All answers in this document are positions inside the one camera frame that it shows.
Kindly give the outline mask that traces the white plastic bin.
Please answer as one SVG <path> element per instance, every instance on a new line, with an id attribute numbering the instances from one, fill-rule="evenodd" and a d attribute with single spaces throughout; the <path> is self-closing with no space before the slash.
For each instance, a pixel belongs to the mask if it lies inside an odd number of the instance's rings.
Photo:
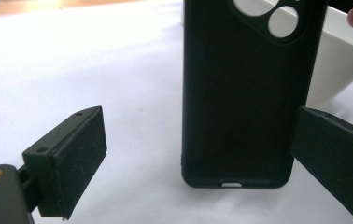
<path id="1" fill-rule="evenodd" d="M 275 38 L 291 35 L 303 18 L 297 7 L 283 7 L 281 0 L 232 0 L 232 4 L 251 19 L 264 18 L 265 30 Z M 352 81 L 353 27 L 345 12 L 329 7 L 306 105 L 320 109 Z"/>

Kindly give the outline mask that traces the black phone case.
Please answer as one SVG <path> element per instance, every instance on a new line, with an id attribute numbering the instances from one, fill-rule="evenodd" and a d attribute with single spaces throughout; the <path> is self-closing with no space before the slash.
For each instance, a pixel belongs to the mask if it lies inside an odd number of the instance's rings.
<path id="1" fill-rule="evenodd" d="M 279 0 L 295 30 L 273 35 L 269 13 L 233 0 L 184 0 L 181 166 L 194 188 L 276 189 L 290 177 L 290 139 L 304 106 L 329 0 Z"/>

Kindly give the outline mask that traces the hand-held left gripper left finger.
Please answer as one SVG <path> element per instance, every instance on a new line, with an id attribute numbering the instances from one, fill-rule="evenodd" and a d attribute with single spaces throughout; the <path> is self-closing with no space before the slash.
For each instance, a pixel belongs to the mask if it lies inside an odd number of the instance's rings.
<path id="1" fill-rule="evenodd" d="M 69 219 L 105 156 L 100 106 L 72 114 L 23 151 L 27 173 L 43 197 L 39 214 Z"/>

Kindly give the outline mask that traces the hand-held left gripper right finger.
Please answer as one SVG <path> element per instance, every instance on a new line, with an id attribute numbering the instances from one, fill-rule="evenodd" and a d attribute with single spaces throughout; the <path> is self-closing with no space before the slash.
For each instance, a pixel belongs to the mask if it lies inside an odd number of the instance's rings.
<path id="1" fill-rule="evenodd" d="M 353 216 L 353 125 L 299 109 L 290 154 Z"/>

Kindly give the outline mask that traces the wooden table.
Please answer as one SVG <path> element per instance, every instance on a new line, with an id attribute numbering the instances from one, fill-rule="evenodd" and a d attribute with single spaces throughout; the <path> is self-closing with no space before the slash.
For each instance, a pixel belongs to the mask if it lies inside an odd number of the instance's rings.
<path id="1" fill-rule="evenodd" d="M 38 10 L 91 7 L 137 1 L 143 0 L 0 0 L 0 16 Z"/>

